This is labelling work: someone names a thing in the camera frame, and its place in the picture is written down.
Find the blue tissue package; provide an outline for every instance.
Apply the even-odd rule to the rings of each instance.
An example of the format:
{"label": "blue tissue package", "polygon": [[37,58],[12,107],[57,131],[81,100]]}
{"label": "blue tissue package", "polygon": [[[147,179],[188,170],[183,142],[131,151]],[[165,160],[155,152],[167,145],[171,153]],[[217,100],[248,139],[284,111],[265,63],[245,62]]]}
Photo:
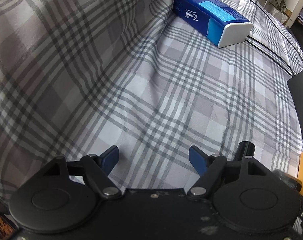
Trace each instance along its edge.
{"label": "blue tissue package", "polygon": [[245,41],[253,24],[220,0],[174,0],[173,12],[218,48]]}

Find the green plant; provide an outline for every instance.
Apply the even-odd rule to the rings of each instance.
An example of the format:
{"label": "green plant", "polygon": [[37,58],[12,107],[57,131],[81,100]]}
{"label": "green plant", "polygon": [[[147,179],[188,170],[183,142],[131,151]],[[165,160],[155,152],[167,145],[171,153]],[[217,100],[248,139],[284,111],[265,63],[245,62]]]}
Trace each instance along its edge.
{"label": "green plant", "polygon": [[277,0],[275,0],[275,4],[273,4],[273,5],[280,12],[282,12],[284,9],[287,9],[285,0],[281,0],[280,3]]}

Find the black wire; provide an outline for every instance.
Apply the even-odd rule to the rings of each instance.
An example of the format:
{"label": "black wire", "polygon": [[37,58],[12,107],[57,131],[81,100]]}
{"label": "black wire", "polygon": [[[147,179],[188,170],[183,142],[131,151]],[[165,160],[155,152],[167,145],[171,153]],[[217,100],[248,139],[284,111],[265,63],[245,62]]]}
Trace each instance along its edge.
{"label": "black wire", "polygon": [[296,47],[289,41],[289,39],[281,32],[281,30],[279,28],[277,28],[276,24],[273,22],[273,20],[269,17],[269,15],[267,14],[267,12],[264,11],[263,8],[261,8],[257,3],[255,3],[253,0],[248,0],[251,1],[253,4],[256,5],[256,7],[258,7],[259,9],[261,9],[261,11],[267,16],[267,18],[270,20],[270,22],[274,25],[274,27],[279,31],[279,33],[288,41],[288,43],[294,48],[294,50],[297,52],[298,56],[300,57],[301,61],[303,62],[303,58],[300,55],[300,53],[298,52],[298,50],[296,49]]}
{"label": "black wire", "polygon": [[288,68],[290,69],[290,71],[292,72],[293,76],[295,76],[295,73],[293,71],[293,69],[290,67],[290,65],[282,58],[280,57],[279,55],[277,55],[274,51],[272,51],[269,47],[267,47],[265,44],[261,43],[260,41],[256,40],[255,38],[253,38],[252,36],[247,36],[248,38],[256,41],[257,43],[259,43],[260,45],[264,46],[266,49],[268,49],[270,52],[272,52],[272,54],[274,54],[276,57],[278,57],[282,62],[284,62]]}
{"label": "black wire", "polygon": [[263,53],[264,55],[266,55],[267,57],[269,57],[272,61],[274,61],[277,65],[279,65],[288,75],[290,75],[291,77],[294,76],[293,74],[291,74],[290,72],[288,72],[288,70],[286,68],[284,68],[279,62],[277,62],[270,55],[268,55],[266,52],[264,52],[263,50],[261,50],[259,47],[257,47],[253,43],[251,43],[249,40],[245,40],[245,41],[248,42],[250,45],[252,45],[254,48],[258,49],[261,53]]}

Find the black circular disc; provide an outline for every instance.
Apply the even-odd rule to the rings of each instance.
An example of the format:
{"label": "black circular disc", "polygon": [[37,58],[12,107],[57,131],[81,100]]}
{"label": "black circular disc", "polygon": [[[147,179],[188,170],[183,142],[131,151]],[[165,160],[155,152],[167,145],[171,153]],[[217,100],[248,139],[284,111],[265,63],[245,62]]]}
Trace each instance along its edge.
{"label": "black circular disc", "polygon": [[60,176],[28,181],[9,202],[9,210],[21,227],[43,234],[77,227],[96,205],[94,192]]}
{"label": "black circular disc", "polygon": [[253,233],[279,230],[293,223],[300,210],[298,193],[283,182],[252,176],[221,187],[213,205],[229,227]]}

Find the silver rivet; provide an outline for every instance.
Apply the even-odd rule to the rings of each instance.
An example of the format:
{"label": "silver rivet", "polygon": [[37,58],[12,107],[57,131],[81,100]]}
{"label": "silver rivet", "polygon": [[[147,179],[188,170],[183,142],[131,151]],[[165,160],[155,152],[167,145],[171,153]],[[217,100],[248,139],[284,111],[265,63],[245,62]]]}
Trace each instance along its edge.
{"label": "silver rivet", "polygon": [[193,187],[191,189],[191,193],[195,196],[204,195],[206,193],[206,189],[203,187]]}
{"label": "silver rivet", "polygon": [[115,187],[107,187],[104,188],[103,193],[107,196],[112,196],[112,195],[116,195],[119,192],[118,188]]}

